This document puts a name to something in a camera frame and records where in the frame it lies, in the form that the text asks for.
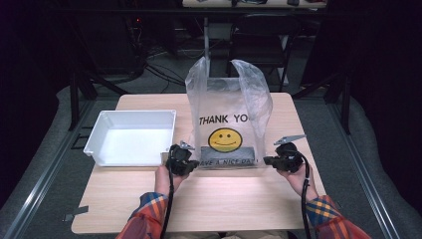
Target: table surface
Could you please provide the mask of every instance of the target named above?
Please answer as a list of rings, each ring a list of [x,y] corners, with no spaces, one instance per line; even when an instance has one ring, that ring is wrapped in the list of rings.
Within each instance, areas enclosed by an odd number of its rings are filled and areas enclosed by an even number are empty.
[[[266,154],[275,155],[273,143],[282,136],[303,134],[290,95],[272,94],[274,108],[266,130]],[[185,94],[125,95],[117,111],[176,110],[174,143],[188,140],[192,131]],[[306,138],[295,141],[314,168],[316,188],[325,194]],[[76,215],[77,234],[117,233],[139,205],[139,196],[153,191],[154,167],[95,166]],[[303,228],[300,197],[270,166],[236,170],[194,170],[174,196],[169,232],[286,230]]]
[[[183,0],[183,7],[191,8],[230,8],[232,6],[231,0]],[[324,8],[325,2],[310,3],[306,0],[301,0],[299,6],[288,5],[288,0],[268,0],[266,4],[251,4],[239,1],[236,7],[241,8]]]

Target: white tray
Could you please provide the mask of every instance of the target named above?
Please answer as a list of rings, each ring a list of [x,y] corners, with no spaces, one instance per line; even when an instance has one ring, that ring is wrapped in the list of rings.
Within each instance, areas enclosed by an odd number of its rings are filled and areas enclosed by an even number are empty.
[[[99,166],[158,166],[175,120],[175,110],[100,112],[84,153]]]

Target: plaid shirt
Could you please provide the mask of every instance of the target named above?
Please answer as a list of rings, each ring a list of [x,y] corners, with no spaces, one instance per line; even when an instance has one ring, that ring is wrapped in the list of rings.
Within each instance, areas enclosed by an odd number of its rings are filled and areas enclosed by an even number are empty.
[[[168,198],[156,192],[140,197],[140,206],[131,214],[116,238],[158,239],[160,237]],[[360,228],[346,220],[335,208],[329,196],[320,196],[307,203],[311,225],[322,239],[370,238]]]

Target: plastic bag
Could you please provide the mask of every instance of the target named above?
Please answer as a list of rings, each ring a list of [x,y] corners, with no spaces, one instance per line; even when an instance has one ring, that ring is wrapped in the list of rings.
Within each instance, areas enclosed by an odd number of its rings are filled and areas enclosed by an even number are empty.
[[[201,58],[186,78],[193,131],[192,159],[203,169],[264,166],[265,130],[273,100],[264,74],[233,60],[239,78],[208,78]]]

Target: yellow smiley face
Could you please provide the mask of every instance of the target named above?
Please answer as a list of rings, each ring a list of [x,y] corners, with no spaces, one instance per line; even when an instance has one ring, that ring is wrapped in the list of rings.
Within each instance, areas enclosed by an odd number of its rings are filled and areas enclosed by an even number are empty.
[[[228,127],[220,127],[208,137],[208,144],[220,152],[234,151],[242,145],[242,141],[242,136]]]

